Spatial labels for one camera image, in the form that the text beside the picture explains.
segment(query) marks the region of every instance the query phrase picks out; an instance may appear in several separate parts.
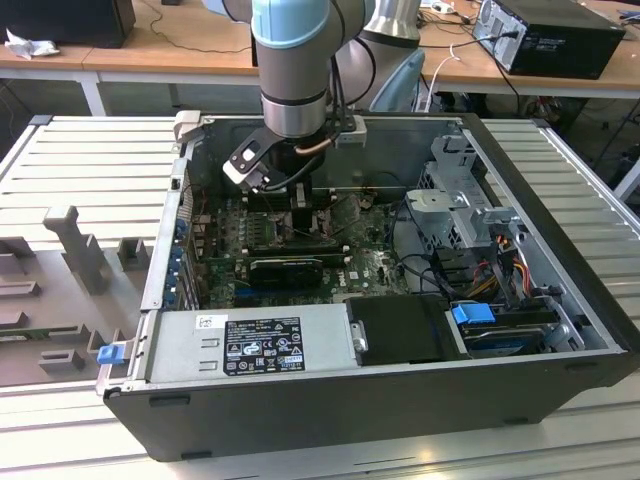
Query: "yellow wire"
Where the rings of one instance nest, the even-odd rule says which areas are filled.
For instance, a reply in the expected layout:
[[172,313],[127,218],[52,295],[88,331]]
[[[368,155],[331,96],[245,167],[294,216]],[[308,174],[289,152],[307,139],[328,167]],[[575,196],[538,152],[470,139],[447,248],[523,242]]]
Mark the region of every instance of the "yellow wire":
[[496,282],[496,277],[491,277],[489,280],[484,282],[478,288],[474,289],[471,293],[467,294],[467,297],[475,297],[476,295],[483,292],[487,288],[492,287],[495,284],[495,282]]

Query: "black computer case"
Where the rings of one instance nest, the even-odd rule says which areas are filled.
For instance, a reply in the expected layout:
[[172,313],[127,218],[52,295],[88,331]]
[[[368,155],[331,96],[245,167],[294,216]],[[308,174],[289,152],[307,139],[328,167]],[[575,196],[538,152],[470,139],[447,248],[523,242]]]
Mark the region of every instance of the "black computer case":
[[132,0],[2,0],[0,39],[6,29],[30,40],[120,48],[136,23]]
[[625,30],[571,0],[485,0],[473,36],[511,75],[598,79]]

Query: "sticker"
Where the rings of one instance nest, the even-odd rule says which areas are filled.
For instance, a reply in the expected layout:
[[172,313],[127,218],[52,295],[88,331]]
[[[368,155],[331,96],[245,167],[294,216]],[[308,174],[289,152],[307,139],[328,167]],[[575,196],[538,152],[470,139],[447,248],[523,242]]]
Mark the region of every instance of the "sticker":
[[196,330],[208,328],[224,328],[228,315],[198,315],[196,317]]
[[0,337],[0,343],[10,343],[10,342],[26,342],[29,340],[24,335],[7,335],[5,337]]
[[[202,315],[216,316],[227,319],[226,315]],[[223,370],[229,376],[305,369],[299,317],[228,321],[224,344]]]

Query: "table leg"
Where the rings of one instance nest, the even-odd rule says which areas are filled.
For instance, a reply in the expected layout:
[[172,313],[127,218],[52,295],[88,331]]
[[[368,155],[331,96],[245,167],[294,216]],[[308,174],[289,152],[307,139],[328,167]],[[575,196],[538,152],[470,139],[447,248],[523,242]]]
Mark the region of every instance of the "table leg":
[[91,115],[94,117],[106,117],[109,115],[108,109],[102,101],[98,82],[95,79],[83,79],[80,81],[80,85],[82,85]]
[[180,103],[180,93],[178,92],[178,86],[175,83],[169,84],[169,98],[171,99],[171,106],[173,108],[182,108]]
[[616,197],[625,201],[640,185],[640,159],[613,191]]

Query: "red wire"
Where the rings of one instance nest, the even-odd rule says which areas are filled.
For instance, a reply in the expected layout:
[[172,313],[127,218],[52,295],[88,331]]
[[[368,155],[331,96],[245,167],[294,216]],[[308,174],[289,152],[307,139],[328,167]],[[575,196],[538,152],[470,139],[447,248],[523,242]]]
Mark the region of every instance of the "red wire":
[[478,282],[478,274],[480,273],[482,268],[486,267],[487,265],[489,265],[489,262],[482,262],[482,263],[478,264],[478,268],[476,268],[475,271],[473,272],[473,284],[474,285]]

